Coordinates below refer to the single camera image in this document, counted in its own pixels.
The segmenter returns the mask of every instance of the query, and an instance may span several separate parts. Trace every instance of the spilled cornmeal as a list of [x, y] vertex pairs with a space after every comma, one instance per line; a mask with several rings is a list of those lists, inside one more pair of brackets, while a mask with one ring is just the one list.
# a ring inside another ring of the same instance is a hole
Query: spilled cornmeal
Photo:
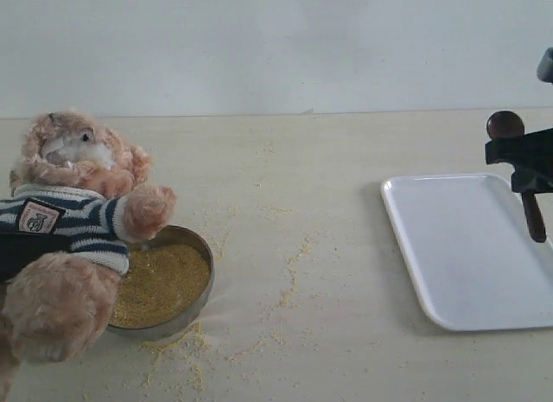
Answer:
[[133, 251], [110, 324], [143, 329], [167, 322], [200, 297], [209, 276], [206, 260], [191, 246]]

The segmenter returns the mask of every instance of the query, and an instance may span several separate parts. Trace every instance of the fluffy fur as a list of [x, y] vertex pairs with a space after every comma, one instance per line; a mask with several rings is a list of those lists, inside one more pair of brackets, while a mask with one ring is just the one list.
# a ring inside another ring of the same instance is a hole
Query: fluffy fur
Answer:
[[[12, 194], [39, 183], [107, 199], [128, 195], [124, 228], [132, 241], [146, 240], [168, 224], [176, 200], [170, 188], [145, 184], [150, 165], [141, 148], [93, 118], [56, 112], [25, 133], [10, 187]], [[22, 362], [66, 361], [88, 349], [109, 322], [120, 282], [113, 270], [67, 253], [46, 254], [10, 280], [0, 315], [0, 402]]]

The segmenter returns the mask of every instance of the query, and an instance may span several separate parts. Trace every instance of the metal bowl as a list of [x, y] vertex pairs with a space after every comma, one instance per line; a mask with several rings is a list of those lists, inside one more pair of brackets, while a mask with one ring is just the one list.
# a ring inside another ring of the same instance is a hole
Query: metal bowl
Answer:
[[164, 227], [154, 239], [129, 245], [129, 248], [131, 251], [143, 251], [144, 249], [156, 249], [170, 245], [192, 246], [193, 249], [195, 249], [209, 264], [209, 271], [211, 275], [204, 292], [201, 293], [201, 296], [194, 303], [192, 303], [190, 307], [167, 322], [143, 329], [128, 329], [109, 324], [107, 326], [108, 331], [123, 337], [147, 341], [158, 341], [166, 339], [184, 330], [200, 315], [200, 312], [206, 305], [209, 294], [211, 293], [213, 280], [215, 278], [215, 271], [213, 268], [213, 254], [211, 249], [209, 248], [207, 242], [199, 234], [184, 227], [169, 225]]

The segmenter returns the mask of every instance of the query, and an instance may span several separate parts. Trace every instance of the stuffed animal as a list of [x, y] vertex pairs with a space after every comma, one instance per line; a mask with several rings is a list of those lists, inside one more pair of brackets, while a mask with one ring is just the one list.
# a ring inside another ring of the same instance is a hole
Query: stuffed animal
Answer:
[[64, 235], [70, 248], [8, 282], [0, 401], [22, 362], [66, 361], [104, 332], [129, 268], [127, 243], [154, 238], [174, 210], [170, 188], [145, 184], [149, 166], [141, 148], [77, 112], [41, 115], [25, 134], [12, 198], [0, 201], [0, 233]]

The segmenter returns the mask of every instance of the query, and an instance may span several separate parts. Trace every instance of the bowl rim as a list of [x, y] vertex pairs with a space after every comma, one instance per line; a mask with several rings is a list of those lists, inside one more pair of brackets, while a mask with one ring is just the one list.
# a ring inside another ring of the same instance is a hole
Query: bowl rim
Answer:
[[211, 293], [211, 289], [213, 287], [213, 280], [215, 279], [215, 268], [214, 268], [214, 263], [213, 263], [213, 252], [212, 252], [211, 248], [209, 247], [209, 244], [199, 233], [193, 231], [192, 229], [188, 229], [187, 227], [180, 227], [178, 225], [166, 225], [163, 229], [165, 229], [165, 228], [171, 228], [171, 229], [175, 229], [177, 231], [186, 232], [186, 233], [194, 236], [203, 245], [203, 247], [206, 249], [207, 255], [209, 256], [209, 260], [207, 261], [207, 266], [209, 266], [209, 280], [207, 281], [206, 288], [204, 288], [204, 290], [202, 291], [200, 296], [198, 298], [196, 298], [188, 307], [186, 307], [185, 310], [181, 311], [176, 316], [174, 316], [172, 318], [169, 318], [165, 322], [159, 322], [158, 324], [153, 324], [153, 325], [148, 326], [148, 327], [139, 327], [139, 328], [119, 327], [118, 325], [111, 324], [110, 322], [108, 322], [108, 324], [106, 326], [107, 329], [116, 330], [116, 331], [120, 331], [120, 332], [139, 332], [139, 331], [148, 331], [148, 330], [157, 329], [157, 328], [159, 328], [159, 327], [161, 327], [165, 324], [169, 324], [170, 322], [173, 322], [174, 320], [182, 317], [184, 314], [186, 314], [186, 312], [189, 309], [193, 308], [197, 303], [202, 302], [202, 301], [205, 302], [207, 300], [207, 296]]

